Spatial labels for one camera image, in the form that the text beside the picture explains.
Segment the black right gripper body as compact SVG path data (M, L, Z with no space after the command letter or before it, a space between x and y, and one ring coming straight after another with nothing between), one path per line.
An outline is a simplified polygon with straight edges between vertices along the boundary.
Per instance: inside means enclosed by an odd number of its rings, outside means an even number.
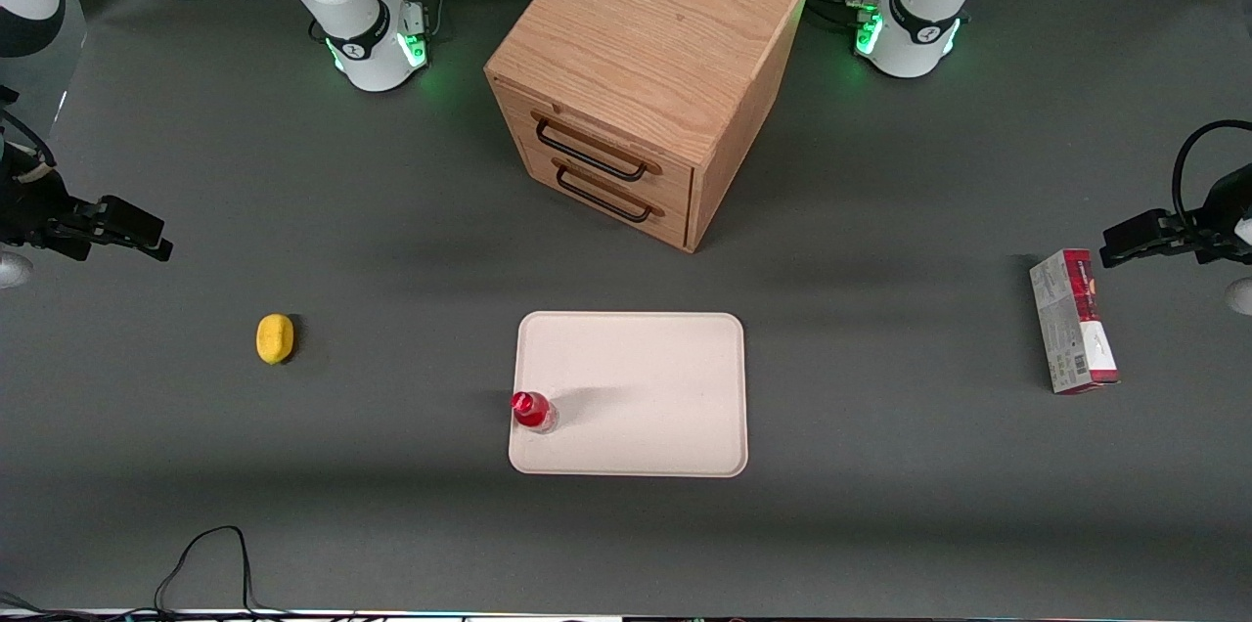
M43 178L55 170L31 146L4 145L1 161L1 243L44 248L46 204Z

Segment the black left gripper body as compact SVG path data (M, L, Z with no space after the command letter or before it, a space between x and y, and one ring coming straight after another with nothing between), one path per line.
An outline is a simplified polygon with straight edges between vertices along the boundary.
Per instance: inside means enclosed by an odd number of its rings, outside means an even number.
M1251 265L1251 164L1221 176L1211 189L1211 240L1229 262Z

